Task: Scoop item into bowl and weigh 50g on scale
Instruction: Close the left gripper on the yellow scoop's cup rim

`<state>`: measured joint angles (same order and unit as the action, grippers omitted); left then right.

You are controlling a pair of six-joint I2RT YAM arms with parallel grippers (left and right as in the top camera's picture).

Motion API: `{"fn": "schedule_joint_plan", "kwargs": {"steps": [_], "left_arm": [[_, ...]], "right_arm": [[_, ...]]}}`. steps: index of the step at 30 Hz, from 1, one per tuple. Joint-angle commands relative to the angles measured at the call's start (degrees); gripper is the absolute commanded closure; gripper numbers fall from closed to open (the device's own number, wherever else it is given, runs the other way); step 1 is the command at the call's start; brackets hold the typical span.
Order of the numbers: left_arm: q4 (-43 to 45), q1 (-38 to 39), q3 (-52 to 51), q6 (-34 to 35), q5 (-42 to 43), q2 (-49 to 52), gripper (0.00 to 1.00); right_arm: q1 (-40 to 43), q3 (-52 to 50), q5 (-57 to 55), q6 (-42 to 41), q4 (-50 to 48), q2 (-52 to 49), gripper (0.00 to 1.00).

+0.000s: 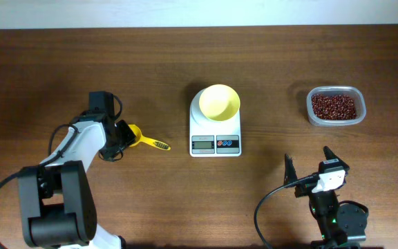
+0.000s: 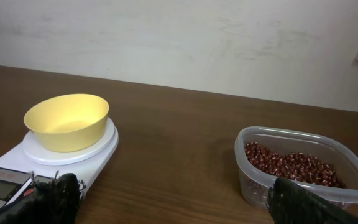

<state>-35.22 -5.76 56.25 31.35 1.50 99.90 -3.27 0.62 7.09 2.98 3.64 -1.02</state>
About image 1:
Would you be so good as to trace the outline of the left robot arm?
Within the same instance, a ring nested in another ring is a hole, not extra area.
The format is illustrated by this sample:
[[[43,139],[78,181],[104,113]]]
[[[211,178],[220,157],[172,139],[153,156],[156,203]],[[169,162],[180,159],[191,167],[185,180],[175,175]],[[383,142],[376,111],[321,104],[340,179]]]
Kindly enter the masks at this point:
[[[86,173],[95,157],[115,162],[135,141],[106,91],[89,94],[88,109],[74,117],[56,149],[17,177],[23,238],[31,248],[125,248],[125,239],[97,222]]]

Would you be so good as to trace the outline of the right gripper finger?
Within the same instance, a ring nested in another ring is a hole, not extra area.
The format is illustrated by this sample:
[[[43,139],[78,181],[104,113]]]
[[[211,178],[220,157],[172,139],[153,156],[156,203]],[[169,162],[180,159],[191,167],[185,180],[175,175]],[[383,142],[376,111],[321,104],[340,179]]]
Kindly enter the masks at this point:
[[[325,155],[326,160],[337,159],[337,156],[334,154],[334,152],[328,146],[323,147],[323,153]]]
[[[295,182],[298,181],[298,178],[296,175],[296,170],[293,165],[292,158],[288,154],[285,154],[284,161],[285,161],[285,173],[284,173],[283,184],[286,188],[290,188],[295,186]]]

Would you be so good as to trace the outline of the red beans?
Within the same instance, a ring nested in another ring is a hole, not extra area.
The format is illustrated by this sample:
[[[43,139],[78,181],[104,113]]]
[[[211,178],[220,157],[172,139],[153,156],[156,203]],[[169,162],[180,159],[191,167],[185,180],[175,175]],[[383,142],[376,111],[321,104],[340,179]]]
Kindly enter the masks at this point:
[[[315,94],[311,103],[315,116],[322,120],[353,120],[357,117],[354,100],[347,95]]]

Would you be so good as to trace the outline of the yellow measuring scoop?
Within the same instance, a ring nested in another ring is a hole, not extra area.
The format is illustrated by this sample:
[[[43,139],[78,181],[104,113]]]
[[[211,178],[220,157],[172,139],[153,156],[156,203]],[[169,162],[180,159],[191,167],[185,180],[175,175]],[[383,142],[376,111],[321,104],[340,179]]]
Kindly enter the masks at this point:
[[[131,128],[132,132],[135,134],[135,142],[132,145],[130,145],[130,147],[135,147],[140,143],[144,143],[151,147],[155,147],[157,149],[161,149],[164,151],[169,151],[171,149],[171,147],[165,142],[144,136],[142,134],[141,129],[137,125],[130,124],[129,127]]]

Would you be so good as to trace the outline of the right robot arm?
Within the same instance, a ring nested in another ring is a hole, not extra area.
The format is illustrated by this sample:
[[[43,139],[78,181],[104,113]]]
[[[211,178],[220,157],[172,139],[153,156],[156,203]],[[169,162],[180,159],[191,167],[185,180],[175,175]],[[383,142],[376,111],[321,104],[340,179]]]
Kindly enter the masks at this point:
[[[369,209],[355,201],[339,201],[336,191],[346,184],[350,167],[327,146],[325,160],[317,172],[297,178],[292,159],[285,155],[284,184],[293,187],[296,198],[308,197],[309,209],[316,220],[322,239],[312,241],[311,248],[360,248],[366,240]]]

